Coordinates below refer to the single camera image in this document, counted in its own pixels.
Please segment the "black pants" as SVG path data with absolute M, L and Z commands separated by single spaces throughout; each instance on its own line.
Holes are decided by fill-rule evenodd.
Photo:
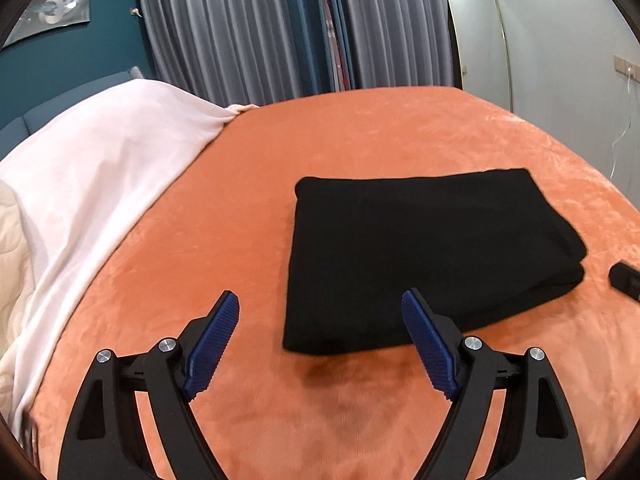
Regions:
M 300 179 L 282 344 L 308 356 L 408 344 L 416 288 L 464 332 L 584 278 L 587 248 L 525 169 L 405 179 Z

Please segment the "orange velvet bed cover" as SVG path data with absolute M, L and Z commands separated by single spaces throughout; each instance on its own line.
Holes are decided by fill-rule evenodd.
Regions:
M 525 168 L 588 255 L 570 294 L 483 328 L 492 348 L 540 347 L 559 377 L 586 475 L 639 417 L 639 306 L 608 284 L 639 260 L 638 209 L 529 122 L 456 89 L 324 94 L 251 110 L 171 185 L 87 289 L 32 406 L 42 473 L 58 474 L 70 410 L 96 352 L 145 352 L 239 296 L 240 322 L 192 408 L 232 479 L 410 479 L 449 405 L 410 347 L 311 358 L 281 339 L 296 182 Z

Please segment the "cream quilted comforter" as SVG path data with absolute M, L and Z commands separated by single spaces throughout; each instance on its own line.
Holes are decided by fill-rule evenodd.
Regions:
M 21 206 L 12 188 L 1 183 L 1 361 L 13 359 L 35 292 L 32 248 Z

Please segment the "white wardrobe door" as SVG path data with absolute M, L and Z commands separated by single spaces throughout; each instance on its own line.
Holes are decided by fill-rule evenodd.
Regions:
M 462 89 L 513 110 L 508 43 L 498 0 L 448 0 Z

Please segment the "white bed sheet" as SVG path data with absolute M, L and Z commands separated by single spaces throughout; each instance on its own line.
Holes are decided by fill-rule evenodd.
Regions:
M 27 326 L 1 361 L 11 431 L 41 384 L 81 297 L 132 227 L 243 107 L 135 79 L 72 106 L 1 163 L 21 206 L 35 275 Z

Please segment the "blue upholstered headboard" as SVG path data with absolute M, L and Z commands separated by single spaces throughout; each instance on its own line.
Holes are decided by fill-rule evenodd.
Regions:
M 53 118 L 79 102 L 119 84 L 143 78 L 142 70 L 138 66 L 134 66 L 123 72 L 86 82 L 38 104 L 25 114 L 14 118 L 12 122 L 1 129 L 1 158 L 6 158 L 18 144 L 27 140 Z

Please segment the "grey pleated curtain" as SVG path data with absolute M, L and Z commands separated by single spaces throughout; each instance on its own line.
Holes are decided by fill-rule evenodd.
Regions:
M 140 0 L 157 73 L 217 104 L 450 86 L 447 0 Z

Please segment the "silver framed wall art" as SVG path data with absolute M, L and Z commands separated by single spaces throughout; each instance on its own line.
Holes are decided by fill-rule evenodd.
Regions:
M 90 0 L 32 0 L 13 26 L 3 47 L 57 28 L 90 22 Z

